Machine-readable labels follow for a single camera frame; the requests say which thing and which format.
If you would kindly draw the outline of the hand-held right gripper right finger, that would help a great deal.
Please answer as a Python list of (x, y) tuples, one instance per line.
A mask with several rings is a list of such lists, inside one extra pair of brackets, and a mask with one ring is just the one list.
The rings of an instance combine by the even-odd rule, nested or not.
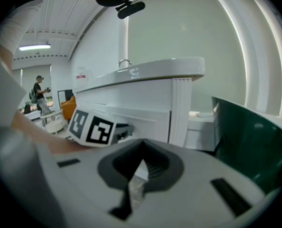
[(200, 151), (151, 140), (125, 144), (129, 162), (144, 162), (142, 201), (127, 218), (132, 228), (247, 228), (280, 192)]

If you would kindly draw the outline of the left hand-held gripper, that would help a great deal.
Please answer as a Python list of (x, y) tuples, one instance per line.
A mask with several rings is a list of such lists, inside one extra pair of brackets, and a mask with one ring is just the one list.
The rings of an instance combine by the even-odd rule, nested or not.
[(68, 127), (72, 140), (82, 146), (103, 148), (131, 136), (134, 127), (114, 116), (76, 107)]

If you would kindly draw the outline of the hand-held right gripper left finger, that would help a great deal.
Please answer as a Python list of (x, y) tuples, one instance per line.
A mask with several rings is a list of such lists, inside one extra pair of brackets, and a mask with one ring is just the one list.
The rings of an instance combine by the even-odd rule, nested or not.
[(132, 217), (128, 181), (111, 161), (99, 162), (142, 141), (128, 141), (97, 151), (53, 157), (37, 146), (37, 219), (48, 228), (145, 228)]

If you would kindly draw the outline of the person's left forearm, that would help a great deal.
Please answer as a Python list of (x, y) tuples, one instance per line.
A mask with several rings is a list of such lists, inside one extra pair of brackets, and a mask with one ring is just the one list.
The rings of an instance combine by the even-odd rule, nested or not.
[(23, 133), (34, 143), (45, 145), (50, 150), (51, 154), (66, 154), (93, 150), (93, 148), (79, 145), (74, 141), (49, 134), (18, 111), (14, 114), (11, 128)]

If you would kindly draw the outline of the round white stool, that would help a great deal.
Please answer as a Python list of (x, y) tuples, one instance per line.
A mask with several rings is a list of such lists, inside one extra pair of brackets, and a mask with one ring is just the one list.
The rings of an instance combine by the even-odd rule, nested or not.
[(65, 127), (65, 122), (62, 121), (61, 119), (57, 119), (46, 124), (46, 130), (48, 133), (58, 133), (64, 127)]

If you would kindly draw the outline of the black framed white panel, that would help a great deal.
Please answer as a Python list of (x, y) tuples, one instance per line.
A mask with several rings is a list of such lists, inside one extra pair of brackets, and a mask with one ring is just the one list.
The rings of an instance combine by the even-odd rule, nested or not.
[(62, 103), (69, 101), (73, 95), (74, 94), (72, 89), (58, 91), (57, 96), (58, 96), (59, 106), (61, 106)]

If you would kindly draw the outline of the white vanity cabinet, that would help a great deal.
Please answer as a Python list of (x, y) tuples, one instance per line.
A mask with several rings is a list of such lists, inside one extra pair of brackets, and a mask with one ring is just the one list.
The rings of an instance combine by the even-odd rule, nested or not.
[(172, 58), (121, 68), (89, 79), (73, 92), (78, 107), (134, 127), (134, 138), (182, 147), (192, 83), (205, 74), (202, 57)]

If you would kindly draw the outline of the round side table white rim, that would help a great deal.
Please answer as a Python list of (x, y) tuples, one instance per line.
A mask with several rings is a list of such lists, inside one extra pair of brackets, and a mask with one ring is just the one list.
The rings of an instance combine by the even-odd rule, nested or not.
[(52, 121), (55, 121), (59, 119), (59, 116), (62, 114), (61, 110), (58, 111), (52, 111), (48, 114), (41, 114), (40, 119), (42, 121), (42, 126), (46, 126), (47, 123), (50, 123)]

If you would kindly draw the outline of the white container with red label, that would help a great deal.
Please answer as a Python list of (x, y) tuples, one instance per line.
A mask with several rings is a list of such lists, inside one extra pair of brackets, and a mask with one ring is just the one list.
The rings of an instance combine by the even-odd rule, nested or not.
[(75, 90), (82, 91), (89, 88), (89, 83), (92, 81), (93, 73), (86, 67), (79, 66), (75, 74)]

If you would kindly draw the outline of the white green-sided bathtub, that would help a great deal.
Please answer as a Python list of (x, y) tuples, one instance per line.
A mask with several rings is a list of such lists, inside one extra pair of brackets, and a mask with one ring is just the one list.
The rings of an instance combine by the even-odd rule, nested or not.
[(216, 158), (265, 193), (282, 187), (282, 129), (251, 110), (215, 98), (221, 143)]

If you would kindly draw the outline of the fluorescent ceiling light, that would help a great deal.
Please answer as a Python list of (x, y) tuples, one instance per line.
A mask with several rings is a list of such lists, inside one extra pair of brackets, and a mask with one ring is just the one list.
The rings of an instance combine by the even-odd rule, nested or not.
[(36, 44), (36, 45), (20, 46), (19, 50), (20, 51), (29, 51), (29, 50), (40, 50), (40, 49), (50, 49), (50, 48), (51, 48), (50, 44)]

